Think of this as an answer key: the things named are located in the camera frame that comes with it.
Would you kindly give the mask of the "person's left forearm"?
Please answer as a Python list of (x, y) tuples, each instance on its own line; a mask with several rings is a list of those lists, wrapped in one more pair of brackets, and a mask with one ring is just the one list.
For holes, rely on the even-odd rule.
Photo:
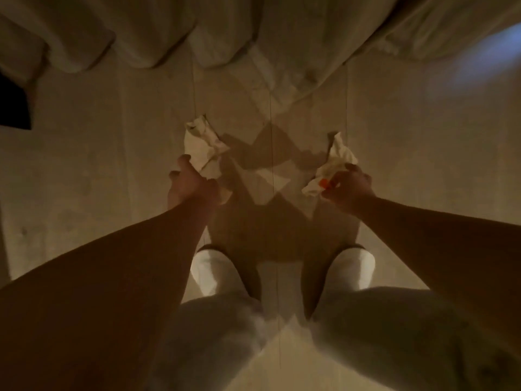
[(217, 204), (189, 198), (0, 289), (0, 391), (141, 391)]

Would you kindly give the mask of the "dark furniture piece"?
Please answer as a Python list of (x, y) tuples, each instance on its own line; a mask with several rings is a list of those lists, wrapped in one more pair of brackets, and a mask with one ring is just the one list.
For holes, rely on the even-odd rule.
[(0, 125), (32, 129), (30, 107), (25, 91), (0, 72)]

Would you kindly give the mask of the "white draped bed sheet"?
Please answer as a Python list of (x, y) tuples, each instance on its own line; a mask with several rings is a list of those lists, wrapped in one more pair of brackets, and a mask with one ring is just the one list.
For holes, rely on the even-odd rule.
[(0, 0), (0, 72), (24, 90), (44, 62), (78, 73), (110, 46), (147, 69), (187, 39), (204, 68), (248, 48), (271, 93), (289, 103), (358, 53), (438, 59), (514, 18), (521, 0)]

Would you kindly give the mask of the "white tissue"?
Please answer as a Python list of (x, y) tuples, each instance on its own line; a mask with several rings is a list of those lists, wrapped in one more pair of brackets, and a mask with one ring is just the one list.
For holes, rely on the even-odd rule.
[(190, 163), (202, 176), (218, 179), (221, 157), (230, 151), (214, 131), (205, 115), (200, 115), (186, 123), (184, 150), (190, 156)]
[(317, 197), (321, 195), (320, 180), (331, 179), (337, 172), (346, 170), (347, 164), (358, 164), (358, 159), (343, 141), (342, 133), (334, 135), (326, 162), (320, 166), (311, 181), (302, 189), (306, 197)]

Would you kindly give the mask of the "person's right hand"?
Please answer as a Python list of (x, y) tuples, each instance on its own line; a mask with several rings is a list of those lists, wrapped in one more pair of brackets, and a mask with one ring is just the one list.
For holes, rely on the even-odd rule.
[(334, 177), (342, 177), (342, 197), (322, 197), (334, 204), (339, 210), (352, 216), (359, 216), (363, 206), (375, 197), (372, 178), (358, 165), (347, 164), (346, 170), (337, 172)]

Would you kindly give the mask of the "person's left hand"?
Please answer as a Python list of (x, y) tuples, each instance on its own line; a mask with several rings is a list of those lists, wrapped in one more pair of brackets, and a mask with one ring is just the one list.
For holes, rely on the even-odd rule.
[(169, 173), (170, 187), (167, 193), (167, 210), (190, 198), (201, 198), (205, 202), (218, 205), (216, 192), (211, 188), (209, 180), (197, 172), (190, 163), (190, 156), (183, 154), (177, 159), (178, 170)]

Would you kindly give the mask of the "person's white trousers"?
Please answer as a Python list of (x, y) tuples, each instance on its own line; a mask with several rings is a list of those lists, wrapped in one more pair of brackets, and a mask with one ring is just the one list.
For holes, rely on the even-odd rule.
[[(332, 295), (309, 322), (322, 352), (395, 391), (521, 391), (521, 360), (429, 290)], [(267, 343), (260, 303), (241, 292), (188, 301), (149, 389), (222, 391)]]

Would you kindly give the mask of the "white slipper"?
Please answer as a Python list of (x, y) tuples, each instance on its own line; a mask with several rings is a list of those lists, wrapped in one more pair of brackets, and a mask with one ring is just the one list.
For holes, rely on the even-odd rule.
[(193, 257), (191, 276), (204, 298), (260, 304), (246, 289), (238, 269), (222, 251), (201, 249)]
[(375, 268), (376, 260), (365, 248), (344, 249), (332, 260), (325, 276), (322, 293), (368, 289)]

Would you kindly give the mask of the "person's right forearm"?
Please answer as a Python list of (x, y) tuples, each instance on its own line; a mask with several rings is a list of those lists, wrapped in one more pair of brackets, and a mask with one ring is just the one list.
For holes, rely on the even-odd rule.
[(432, 290), (504, 338), (521, 337), (521, 225), (363, 197), (354, 214)]

